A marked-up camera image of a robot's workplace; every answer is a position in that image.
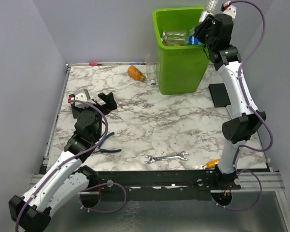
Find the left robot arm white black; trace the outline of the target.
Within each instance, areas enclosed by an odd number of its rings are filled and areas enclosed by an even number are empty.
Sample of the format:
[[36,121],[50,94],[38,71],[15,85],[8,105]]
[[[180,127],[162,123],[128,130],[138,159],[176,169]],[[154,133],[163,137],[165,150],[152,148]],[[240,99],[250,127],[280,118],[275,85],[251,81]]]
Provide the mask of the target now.
[[86,92],[69,96],[76,119],[73,135],[44,176],[22,196],[15,195],[8,202],[16,231],[43,232],[52,216],[74,195],[96,187],[96,173],[84,162],[107,139],[105,116],[117,109],[112,92],[98,97],[104,104],[90,99]]

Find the clear bottle blue label back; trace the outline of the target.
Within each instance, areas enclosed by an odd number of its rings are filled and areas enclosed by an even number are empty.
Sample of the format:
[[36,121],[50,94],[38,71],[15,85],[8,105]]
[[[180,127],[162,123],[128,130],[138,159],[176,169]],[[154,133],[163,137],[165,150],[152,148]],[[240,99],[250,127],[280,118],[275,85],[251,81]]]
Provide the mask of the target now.
[[192,28],[187,31],[186,35],[186,44],[187,45],[202,45],[202,43],[195,37],[195,28]]

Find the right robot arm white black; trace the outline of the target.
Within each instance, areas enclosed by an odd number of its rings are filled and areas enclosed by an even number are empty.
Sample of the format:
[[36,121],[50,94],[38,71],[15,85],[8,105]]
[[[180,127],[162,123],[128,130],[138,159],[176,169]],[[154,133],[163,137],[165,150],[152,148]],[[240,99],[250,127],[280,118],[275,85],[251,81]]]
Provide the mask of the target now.
[[231,119],[222,124],[225,146],[217,164],[220,173],[212,177],[213,185],[218,189],[230,183],[228,174],[235,172],[239,148],[257,132],[265,112],[259,112],[251,98],[242,71],[241,56],[237,47],[231,45],[233,20],[230,15],[202,13],[195,37],[205,45],[210,61],[221,76],[230,105],[227,107]]

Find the brown tea bottle green cap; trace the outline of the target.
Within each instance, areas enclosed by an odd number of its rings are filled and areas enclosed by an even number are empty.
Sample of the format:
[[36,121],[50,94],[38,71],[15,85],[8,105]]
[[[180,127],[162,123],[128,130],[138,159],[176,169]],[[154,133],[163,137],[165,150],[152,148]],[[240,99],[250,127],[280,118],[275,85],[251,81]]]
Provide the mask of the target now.
[[198,26],[205,20],[205,18],[209,14],[213,14],[215,11],[216,5],[218,3],[218,0],[208,0],[206,6],[204,7],[201,16],[199,18]]

